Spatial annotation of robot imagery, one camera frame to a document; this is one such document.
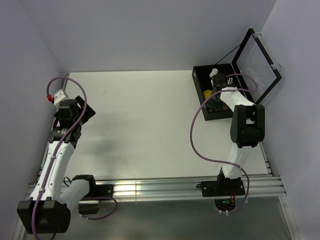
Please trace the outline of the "yellow sock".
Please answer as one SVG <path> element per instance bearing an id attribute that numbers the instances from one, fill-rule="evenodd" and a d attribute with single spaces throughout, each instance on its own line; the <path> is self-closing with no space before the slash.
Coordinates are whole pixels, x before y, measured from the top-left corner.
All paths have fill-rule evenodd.
<path id="1" fill-rule="evenodd" d="M 206 91 L 204 91 L 204 92 L 203 92 L 204 99 L 205 99 L 205 100 L 210 99 L 211 96 L 212 96 L 212 94 L 213 94 L 213 92 L 212 92 L 211 90 L 206 90 Z"/>

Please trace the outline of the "grey sock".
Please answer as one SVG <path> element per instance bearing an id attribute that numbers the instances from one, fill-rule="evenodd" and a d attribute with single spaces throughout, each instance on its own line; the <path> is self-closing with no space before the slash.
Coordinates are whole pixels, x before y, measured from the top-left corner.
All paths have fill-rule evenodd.
<path id="1" fill-rule="evenodd" d="M 224 112 L 225 109 L 225 104 L 219 100 L 212 98 L 208 101 L 207 106 L 213 111 L 213 112 Z"/>

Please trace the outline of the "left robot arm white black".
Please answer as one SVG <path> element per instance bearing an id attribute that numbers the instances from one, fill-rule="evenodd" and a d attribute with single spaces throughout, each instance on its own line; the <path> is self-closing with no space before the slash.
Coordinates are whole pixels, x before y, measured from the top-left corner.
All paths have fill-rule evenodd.
<path id="1" fill-rule="evenodd" d="M 62 191 L 62 183 L 71 156 L 81 137 L 82 126 L 96 112 L 86 99 L 54 98 L 57 112 L 48 135 L 48 151 L 41 175 L 28 200 L 18 203 L 17 213 L 28 234 L 65 233 L 71 212 L 82 198 L 96 197 L 98 188 L 92 175 L 77 175 L 70 188 Z"/>

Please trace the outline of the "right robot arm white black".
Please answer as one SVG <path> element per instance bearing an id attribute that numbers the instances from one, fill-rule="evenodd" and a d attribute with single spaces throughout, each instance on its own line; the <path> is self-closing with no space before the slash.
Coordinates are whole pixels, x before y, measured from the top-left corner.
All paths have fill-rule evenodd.
<path id="1" fill-rule="evenodd" d="M 208 100 L 206 106 L 213 112 L 232 111 L 230 126 L 230 138 L 232 147 L 221 173 L 225 178 L 216 183 L 217 191 L 222 195 L 229 194 L 234 183 L 231 179 L 237 179 L 242 175 L 248 156 L 265 137 L 265 108 L 261 104 L 255 104 L 241 94 L 242 89 L 233 84 L 233 76 L 226 76 L 214 68 L 211 78 L 211 90 L 203 92 Z"/>

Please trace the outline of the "black storage box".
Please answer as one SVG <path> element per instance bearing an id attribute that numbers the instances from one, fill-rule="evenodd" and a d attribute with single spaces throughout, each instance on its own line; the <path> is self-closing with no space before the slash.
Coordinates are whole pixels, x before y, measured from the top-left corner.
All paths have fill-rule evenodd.
<path id="1" fill-rule="evenodd" d="M 228 78 L 233 78 L 233 83 L 226 83 L 228 87 L 236 87 L 238 89 L 248 88 L 243 76 L 233 75 L 236 72 L 230 63 L 194 66 L 192 70 L 192 78 L 201 104 L 205 101 L 203 92 L 212 89 L 212 78 L 209 76 L 212 69 L 218 69 L 219 74 L 225 74 L 226 76 L 231 75 L 231 77 Z M 211 111 L 211 109 L 207 107 L 207 103 L 203 107 L 202 113 L 206 121 L 228 119 L 233 116 L 233 112 L 229 107 L 227 107 L 226 111 Z"/>

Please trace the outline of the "black white striped rolled sock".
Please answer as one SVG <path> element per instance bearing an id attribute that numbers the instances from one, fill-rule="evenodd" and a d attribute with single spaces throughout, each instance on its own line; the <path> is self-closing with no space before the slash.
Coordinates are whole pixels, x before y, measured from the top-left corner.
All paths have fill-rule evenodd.
<path id="1" fill-rule="evenodd" d="M 228 83 L 228 84 L 232 84 L 232 83 L 233 83 L 233 78 L 232 78 L 232 77 L 228 78 L 228 79 L 227 79 L 227 83 Z"/>

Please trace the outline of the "black electronics box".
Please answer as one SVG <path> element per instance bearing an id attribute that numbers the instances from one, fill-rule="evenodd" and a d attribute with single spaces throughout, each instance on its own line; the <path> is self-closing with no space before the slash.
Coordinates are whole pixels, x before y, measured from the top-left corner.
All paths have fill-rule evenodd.
<path id="1" fill-rule="evenodd" d="M 78 212 L 81 215 L 95 215 L 99 212 L 99 202 L 80 203 L 78 205 Z"/>

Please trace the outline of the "glass box lid black frame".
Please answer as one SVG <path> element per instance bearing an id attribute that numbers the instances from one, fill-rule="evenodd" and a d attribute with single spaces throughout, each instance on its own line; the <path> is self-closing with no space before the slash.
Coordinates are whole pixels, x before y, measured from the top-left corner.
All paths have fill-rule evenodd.
<path id="1" fill-rule="evenodd" d="M 250 90 L 244 93 L 245 97 L 256 104 L 261 104 L 282 79 L 281 65 L 273 62 L 261 36 L 249 28 L 231 61 L 235 73 L 240 74 L 236 76 L 239 86 Z"/>

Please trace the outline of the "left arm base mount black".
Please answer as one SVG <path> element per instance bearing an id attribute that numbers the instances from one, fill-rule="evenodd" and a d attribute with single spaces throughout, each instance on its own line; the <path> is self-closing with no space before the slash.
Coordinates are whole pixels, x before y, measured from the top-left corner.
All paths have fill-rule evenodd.
<path id="1" fill-rule="evenodd" d="M 90 187 L 88 194 L 86 194 L 81 200 L 89 200 L 92 198 L 112 198 L 114 193 L 113 184 L 96 184 L 94 187 Z"/>

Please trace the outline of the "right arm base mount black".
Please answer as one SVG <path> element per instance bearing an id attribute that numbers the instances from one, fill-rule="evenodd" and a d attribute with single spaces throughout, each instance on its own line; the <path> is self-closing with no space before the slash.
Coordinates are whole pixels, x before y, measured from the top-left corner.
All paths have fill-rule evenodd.
<path id="1" fill-rule="evenodd" d="M 196 185 L 196 188 L 201 189 L 203 197 L 231 197 L 246 194 L 240 177 L 230 179 L 223 174 L 219 174 L 216 180 L 201 181 Z"/>

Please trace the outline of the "aluminium frame rail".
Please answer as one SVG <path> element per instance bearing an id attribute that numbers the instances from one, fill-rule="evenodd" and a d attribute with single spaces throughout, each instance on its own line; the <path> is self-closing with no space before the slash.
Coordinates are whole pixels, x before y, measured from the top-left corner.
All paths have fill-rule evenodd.
<path id="1" fill-rule="evenodd" d="M 248 202 L 225 216 L 203 197 L 199 177 L 113 181 L 115 202 L 105 201 L 103 220 L 72 213 L 58 240 L 289 240 L 277 176 L 252 175 Z"/>

